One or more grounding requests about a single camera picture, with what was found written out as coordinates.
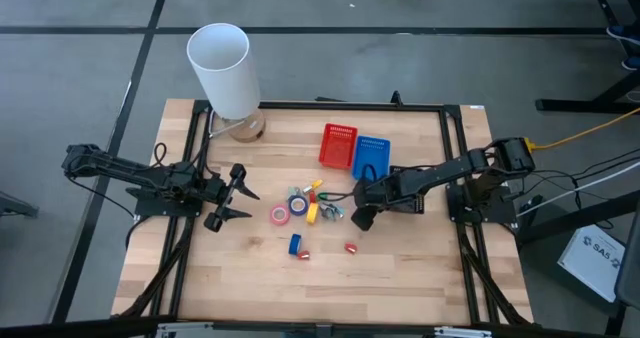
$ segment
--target white cylinder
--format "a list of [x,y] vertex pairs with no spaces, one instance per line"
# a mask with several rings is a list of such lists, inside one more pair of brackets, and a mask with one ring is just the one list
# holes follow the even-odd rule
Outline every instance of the white cylinder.
[[244,119],[258,108],[260,87],[242,29],[227,23],[204,26],[189,38],[187,56],[220,117]]

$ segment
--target wooden table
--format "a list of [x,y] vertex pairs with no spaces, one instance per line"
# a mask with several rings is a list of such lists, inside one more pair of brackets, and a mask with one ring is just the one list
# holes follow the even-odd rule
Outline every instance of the wooden table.
[[[193,100],[167,101],[157,141],[165,142],[165,162],[179,161],[185,144]],[[491,141],[484,108],[461,107],[469,148]],[[196,220],[180,302],[179,318],[366,324],[469,324],[455,226],[449,221],[442,187],[425,197],[424,215],[385,212],[369,232],[349,219],[353,199],[340,204],[347,216],[338,222],[319,217],[315,225],[292,216],[284,226],[269,221],[271,208],[284,203],[289,186],[303,187],[323,179],[320,191],[349,192],[355,183],[349,171],[323,168],[318,154],[327,122],[350,125],[358,133],[391,141],[391,163],[413,166],[444,161],[437,114],[335,110],[263,110],[264,136],[238,143],[227,135],[211,141],[209,167],[228,181],[234,162],[247,168],[247,186],[259,201],[234,195],[233,208],[253,218],[231,220],[220,233]],[[453,122],[451,139],[456,144]],[[113,313],[133,303],[156,273],[167,217],[154,217],[133,234],[125,258]],[[484,226],[494,279],[519,313],[532,320],[529,299],[513,237],[496,224]],[[287,254],[293,233],[302,235],[302,249],[311,260]],[[344,251],[345,242],[358,253]],[[168,311],[167,280],[161,313]],[[481,317],[486,320],[482,285],[476,277]]]

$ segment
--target gray floor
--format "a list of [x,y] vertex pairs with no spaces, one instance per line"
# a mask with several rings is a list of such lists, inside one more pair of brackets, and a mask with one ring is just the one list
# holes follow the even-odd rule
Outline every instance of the gray floor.
[[[145,26],[155,0],[0,0],[0,25]],[[625,0],[609,0],[623,22]],[[596,0],[167,0],[160,26],[225,21],[245,26],[602,26]],[[205,98],[185,55],[187,35],[156,36],[120,155],[147,161],[167,98]],[[611,119],[541,114],[539,98],[588,99],[626,72],[617,42],[593,37],[453,37],[408,35],[251,35],[263,98],[482,104],[494,137],[524,135],[544,143]],[[88,194],[59,168],[66,145],[105,147],[142,37],[0,35],[0,190],[41,207],[36,220],[0,220],[0,326],[49,319]],[[536,156],[540,169],[581,170],[636,148],[630,118]],[[634,173],[594,188],[604,196],[636,189]],[[531,178],[528,184],[536,179]],[[108,195],[133,207],[124,185]],[[539,193],[559,193],[542,185]],[[585,205],[597,199],[583,197]],[[572,210],[572,199],[558,206]],[[630,219],[614,220],[625,240]],[[70,319],[107,317],[124,257],[130,219],[105,203]],[[603,332],[606,317],[536,270],[523,253],[534,316],[544,326]],[[640,336],[629,313],[623,333]]]

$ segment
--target red object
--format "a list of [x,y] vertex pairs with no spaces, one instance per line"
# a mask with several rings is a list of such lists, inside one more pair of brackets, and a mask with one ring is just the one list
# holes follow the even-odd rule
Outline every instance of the red object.
[[300,260],[307,260],[309,258],[311,258],[311,254],[309,254],[309,251],[302,251],[298,253],[298,259]]
[[327,123],[318,160],[325,167],[349,169],[353,161],[358,129]]
[[356,252],[358,251],[358,247],[353,243],[345,244],[344,249],[351,254],[356,254]]

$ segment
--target wooden base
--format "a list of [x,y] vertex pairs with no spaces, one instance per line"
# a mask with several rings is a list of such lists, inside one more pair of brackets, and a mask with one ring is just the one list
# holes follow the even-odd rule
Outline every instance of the wooden base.
[[262,137],[266,126],[264,115],[258,109],[244,123],[231,129],[229,135],[238,142],[250,143]]

